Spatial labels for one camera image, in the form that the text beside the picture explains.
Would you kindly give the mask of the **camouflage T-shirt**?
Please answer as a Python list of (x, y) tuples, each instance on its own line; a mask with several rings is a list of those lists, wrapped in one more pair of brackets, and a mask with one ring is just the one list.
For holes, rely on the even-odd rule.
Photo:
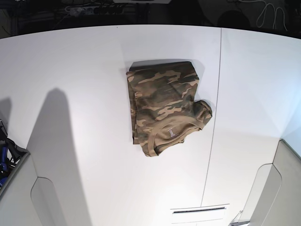
[(198, 83), (190, 61), (130, 67), (132, 138), (146, 156), (159, 156), (211, 120), (210, 105), (195, 101)]

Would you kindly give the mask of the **blue and black clutter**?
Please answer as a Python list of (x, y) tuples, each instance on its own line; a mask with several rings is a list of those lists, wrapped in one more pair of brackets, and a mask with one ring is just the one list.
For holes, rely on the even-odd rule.
[(3, 120), (0, 120), (0, 188), (4, 189), (9, 183), (13, 173), (30, 153), (19, 147), (12, 139), (8, 138)]

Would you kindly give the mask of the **grey right chair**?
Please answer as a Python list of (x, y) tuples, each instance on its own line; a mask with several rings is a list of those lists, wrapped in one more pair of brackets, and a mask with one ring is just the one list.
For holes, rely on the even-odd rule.
[(251, 226), (301, 224), (301, 158), (284, 140), (273, 162), (258, 169), (239, 221)]

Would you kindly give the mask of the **grey chair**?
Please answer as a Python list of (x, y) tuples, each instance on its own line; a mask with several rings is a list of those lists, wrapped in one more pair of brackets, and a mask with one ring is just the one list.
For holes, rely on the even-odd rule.
[(27, 157), (0, 196), (0, 224), (92, 225), (76, 162)]
[(301, 224), (301, 158), (284, 140), (273, 162), (258, 169), (239, 221), (251, 226)]

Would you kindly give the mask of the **grey left chair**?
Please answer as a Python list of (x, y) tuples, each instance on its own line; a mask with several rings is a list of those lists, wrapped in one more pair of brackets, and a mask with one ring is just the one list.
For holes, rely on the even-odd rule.
[(0, 196), (0, 224), (92, 225), (76, 162), (27, 157)]

